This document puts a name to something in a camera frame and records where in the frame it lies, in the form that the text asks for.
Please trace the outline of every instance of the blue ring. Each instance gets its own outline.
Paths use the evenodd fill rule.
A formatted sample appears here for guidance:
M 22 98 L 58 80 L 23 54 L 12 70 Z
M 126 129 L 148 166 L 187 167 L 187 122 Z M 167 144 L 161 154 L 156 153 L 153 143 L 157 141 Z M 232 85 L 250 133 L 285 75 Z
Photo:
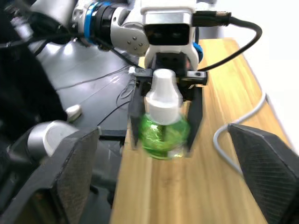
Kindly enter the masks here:
M 85 22 L 84 22 L 85 39 L 92 44 L 93 44 L 93 42 L 91 40 L 89 40 L 89 38 L 90 38 L 90 23 L 92 20 L 93 10 L 98 4 L 99 4 L 99 2 L 95 2 L 88 7 L 88 10 L 87 10 L 86 16 L 85 16 Z
M 194 46 L 194 48 L 196 49 L 196 51 L 198 53 L 199 62 L 201 62 L 201 60 L 204 57 L 204 51 L 203 51 L 202 47 L 199 44 L 195 43 L 195 42 L 193 42 L 193 46 Z

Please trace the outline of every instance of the wooden table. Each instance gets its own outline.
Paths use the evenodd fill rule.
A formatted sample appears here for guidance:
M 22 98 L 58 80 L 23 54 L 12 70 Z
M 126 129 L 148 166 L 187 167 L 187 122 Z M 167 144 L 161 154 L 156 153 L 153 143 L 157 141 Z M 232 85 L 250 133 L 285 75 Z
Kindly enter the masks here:
M 239 49 L 230 39 L 203 40 L 200 44 L 205 55 L 199 67 Z M 239 56 L 210 71 L 204 87 L 204 118 L 191 158 L 154 160 L 141 148 L 133 151 L 127 138 L 110 223 L 265 224 L 244 180 L 218 156 L 212 142 L 220 126 L 250 111 L 260 97 L 255 77 Z M 243 124 L 272 132 L 288 144 L 267 103 Z M 237 162 L 228 133 L 220 137 L 220 143 Z

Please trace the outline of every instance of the white cable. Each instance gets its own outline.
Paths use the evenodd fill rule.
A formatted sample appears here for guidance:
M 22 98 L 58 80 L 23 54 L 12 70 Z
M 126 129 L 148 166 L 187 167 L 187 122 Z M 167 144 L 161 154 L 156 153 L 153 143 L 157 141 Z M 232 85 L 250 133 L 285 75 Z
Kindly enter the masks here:
M 243 115 L 239 119 L 233 121 L 232 123 L 240 124 L 240 123 L 244 122 L 245 120 L 251 118 L 262 108 L 265 99 L 266 99 L 266 92 L 264 92 L 262 90 L 262 97 L 261 97 L 260 101 L 258 102 L 258 104 L 256 105 L 256 107 L 252 111 L 250 111 L 249 113 L 246 113 L 245 115 Z M 214 137 L 213 137 L 214 148 L 216 149 L 218 154 L 224 159 L 224 161 L 226 163 L 228 163 L 228 165 L 230 165 L 231 168 L 233 168 L 237 173 L 239 173 L 243 177 L 243 173 L 242 173 L 240 167 L 237 164 L 235 164 L 234 161 L 221 149 L 221 147 L 218 143 L 219 135 L 222 132 L 226 131 L 227 129 L 228 129 L 228 125 L 223 125 L 215 132 Z

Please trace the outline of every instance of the white wall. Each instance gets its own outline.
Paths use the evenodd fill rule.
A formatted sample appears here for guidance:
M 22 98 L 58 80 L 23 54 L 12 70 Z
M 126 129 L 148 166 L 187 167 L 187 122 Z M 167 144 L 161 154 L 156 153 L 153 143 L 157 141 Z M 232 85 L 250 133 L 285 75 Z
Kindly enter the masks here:
M 289 0 L 218 0 L 217 11 L 262 27 L 262 38 L 244 53 L 266 91 L 285 133 L 299 154 L 299 2 Z M 240 46 L 254 32 L 230 25 L 220 37 L 233 37 Z

